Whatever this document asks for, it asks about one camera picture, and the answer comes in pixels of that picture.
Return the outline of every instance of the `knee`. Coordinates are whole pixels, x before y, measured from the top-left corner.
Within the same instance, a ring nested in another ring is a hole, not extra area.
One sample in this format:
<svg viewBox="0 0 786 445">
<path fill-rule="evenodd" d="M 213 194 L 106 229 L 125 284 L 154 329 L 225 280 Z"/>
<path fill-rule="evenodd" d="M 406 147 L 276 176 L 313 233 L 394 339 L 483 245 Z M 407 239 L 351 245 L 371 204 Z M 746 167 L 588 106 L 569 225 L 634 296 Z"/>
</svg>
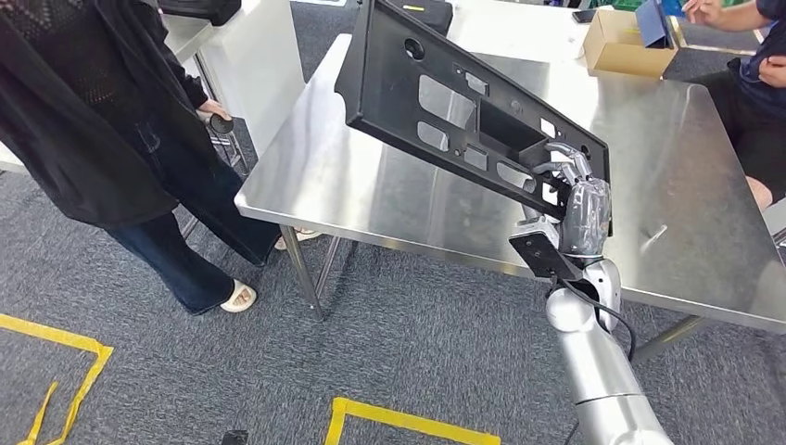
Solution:
<svg viewBox="0 0 786 445">
<path fill-rule="evenodd" d="M 748 186 L 751 187 L 751 191 L 754 193 L 756 205 L 759 206 L 759 209 L 764 210 L 769 207 L 772 204 L 772 192 L 769 191 L 767 186 L 750 176 L 746 176 L 745 179 L 748 180 Z"/>
</svg>

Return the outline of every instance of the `smartphone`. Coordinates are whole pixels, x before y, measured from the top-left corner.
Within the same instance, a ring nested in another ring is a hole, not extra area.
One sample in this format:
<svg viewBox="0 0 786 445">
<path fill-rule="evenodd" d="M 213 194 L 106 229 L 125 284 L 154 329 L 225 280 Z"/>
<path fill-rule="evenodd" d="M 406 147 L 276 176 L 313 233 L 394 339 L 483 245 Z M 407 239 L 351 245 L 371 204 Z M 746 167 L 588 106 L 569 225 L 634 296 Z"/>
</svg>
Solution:
<svg viewBox="0 0 786 445">
<path fill-rule="evenodd" d="M 593 17 L 595 17 L 595 9 L 584 9 L 573 13 L 573 20 L 576 23 L 590 23 Z"/>
</svg>

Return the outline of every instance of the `person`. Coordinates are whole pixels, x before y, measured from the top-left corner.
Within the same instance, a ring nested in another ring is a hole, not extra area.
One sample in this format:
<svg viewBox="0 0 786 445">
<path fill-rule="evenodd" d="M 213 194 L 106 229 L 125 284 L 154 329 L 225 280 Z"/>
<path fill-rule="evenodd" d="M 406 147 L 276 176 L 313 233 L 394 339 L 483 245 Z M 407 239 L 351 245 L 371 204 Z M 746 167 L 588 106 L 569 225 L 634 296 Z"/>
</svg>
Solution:
<svg viewBox="0 0 786 445">
<path fill-rule="evenodd" d="M 249 286 L 191 248 L 183 204 L 261 266 L 280 232 L 242 217 L 242 181 L 195 109 L 231 119 L 164 44 L 156 0 L 0 0 L 0 140 L 69 218 L 101 227 L 193 314 L 247 309 Z"/>
<path fill-rule="evenodd" d="M 691 23 L 729 32 L 774 23 L 754 56 L 693 81 L 709 89 L 762 210 L 786 196 L 786 0 L 720 2 L 689 0 L 682 10 Z"/>
</svg>

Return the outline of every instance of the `black jacket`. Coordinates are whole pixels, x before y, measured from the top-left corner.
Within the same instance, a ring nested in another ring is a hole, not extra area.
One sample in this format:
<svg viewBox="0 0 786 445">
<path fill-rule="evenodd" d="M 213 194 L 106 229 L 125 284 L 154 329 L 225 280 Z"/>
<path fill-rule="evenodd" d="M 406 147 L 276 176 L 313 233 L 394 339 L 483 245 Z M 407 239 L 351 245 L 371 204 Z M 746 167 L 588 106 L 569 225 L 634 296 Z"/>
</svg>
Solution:
<svg viewBox="0 0 786 445">
<path fill-rule="evenodd" d="M 154 0 L 92 0 L 146 103 L 206 162 L 217 161 L 195 108 L 207 100 L 164 44 Z M 68 217 L 111 228 L 177 202 L 143 159 L 46 65 L 0 14 L 0 140 Z"/>
</svg>

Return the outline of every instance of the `dark blue jeans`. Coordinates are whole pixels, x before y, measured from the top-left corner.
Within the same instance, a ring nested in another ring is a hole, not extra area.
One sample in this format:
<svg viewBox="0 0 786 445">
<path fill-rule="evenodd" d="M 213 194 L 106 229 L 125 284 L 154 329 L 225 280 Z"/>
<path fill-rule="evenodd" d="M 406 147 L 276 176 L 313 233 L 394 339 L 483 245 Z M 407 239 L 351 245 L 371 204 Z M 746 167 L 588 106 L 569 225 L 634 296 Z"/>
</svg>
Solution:
<svg viewBox="0 0 786 445">
<path fill-rule="evenodd" d="M 234 204 L 243 181 L 224 162 L 210 167 L 164 127 L 160 118 L 135 125 L 124 138 L 145 159 L 164 190 L 251 263 L 265 263 L 278 225 L 245 218 Z M 234 280 L 185 244 L 174 215 L 107 232 L 152 267 L 187 311 L 200 314 L 225 302 Z"/>
</svg>

